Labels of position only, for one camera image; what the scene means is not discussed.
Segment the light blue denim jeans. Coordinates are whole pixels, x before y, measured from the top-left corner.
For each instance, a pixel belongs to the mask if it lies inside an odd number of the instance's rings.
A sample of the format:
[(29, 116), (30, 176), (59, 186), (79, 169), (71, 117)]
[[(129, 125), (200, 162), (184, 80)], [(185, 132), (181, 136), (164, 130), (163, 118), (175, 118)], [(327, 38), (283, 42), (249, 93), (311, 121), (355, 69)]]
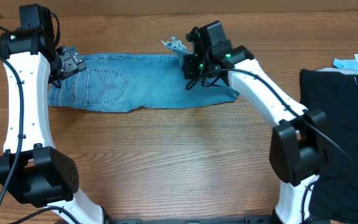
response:
[(232, 103), (238, 92), (218, 81), (198, 82), (186, 90), (181, 65), (188, 49), (171, 37), (163, 45), (171, 54), (100, 53), (84, 55), (86, 70), (51, 86), (48, 105), (105, 113), (138, 108), (187, 109)]

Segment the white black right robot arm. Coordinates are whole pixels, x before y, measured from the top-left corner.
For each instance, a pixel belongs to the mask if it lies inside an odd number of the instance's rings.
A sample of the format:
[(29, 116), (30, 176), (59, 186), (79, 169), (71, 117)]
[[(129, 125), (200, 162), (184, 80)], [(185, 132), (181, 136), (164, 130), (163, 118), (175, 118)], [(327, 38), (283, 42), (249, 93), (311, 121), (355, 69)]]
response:
[(182, 70), (189, 81), (222, 80), (242, 95), (272, 130), (269, 161), (280, 179), (279, 201), (265, 223), (322, 223), (309, 211), (311, 192), (329, 151), (318, 129), (325, 122), (321, 110), (310, 111), (288, 96), (262, 70), (243, 45), (233, 47), (220, 22), (194, 27), (186, 34), (193, 53), (184, 56)]

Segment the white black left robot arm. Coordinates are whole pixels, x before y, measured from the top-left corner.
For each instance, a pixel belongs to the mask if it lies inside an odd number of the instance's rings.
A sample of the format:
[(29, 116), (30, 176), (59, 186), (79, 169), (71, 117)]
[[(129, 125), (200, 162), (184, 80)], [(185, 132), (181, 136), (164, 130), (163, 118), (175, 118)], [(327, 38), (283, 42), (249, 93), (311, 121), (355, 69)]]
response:
[(74, 160), (58, 151), (52, 140), (47, 88), (62, 70), (55, 40), (52, 28), (33, 24), (1, 34), (9, 120), (0, 156), (0, 207), (10, 193), (38, 213), (52, 210), (67, 223), (109, 223), (103, 207), (80, 189)]

